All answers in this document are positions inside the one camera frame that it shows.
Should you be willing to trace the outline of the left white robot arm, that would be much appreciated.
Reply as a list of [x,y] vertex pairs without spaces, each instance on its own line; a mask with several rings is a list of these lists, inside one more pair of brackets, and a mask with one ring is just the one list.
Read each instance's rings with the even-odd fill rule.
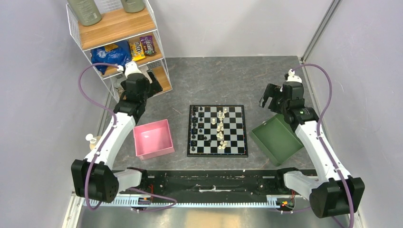
[[75,193],[99,204],[112,202],[118,193],[132,188],[136,193],[148,191],[149,181],[143,178],[143,170],[127,168],[113,172],[115,158],[128,134],[145,112],[147,99],[162,92],[163,88],[152,70],[130,73],[122,82],[124,92],[111,110],[112,120],[91,152],[71,165]]

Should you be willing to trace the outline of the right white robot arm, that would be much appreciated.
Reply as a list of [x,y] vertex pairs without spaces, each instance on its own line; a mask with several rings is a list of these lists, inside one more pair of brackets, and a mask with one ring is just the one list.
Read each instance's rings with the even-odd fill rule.
[[302,142],[315,167],[318,180],[296,168],[278,170],[274,188],[279,194],[294,190],[307,199],[318,218],[357,212],[365,184],[341,164],[329,144],[319,117],[312,107],[305,106],[304,87],[300,82],[285,82],[282,86],[268,84],[259,106],[270,98],[269,110],[284,116],[291,131]]

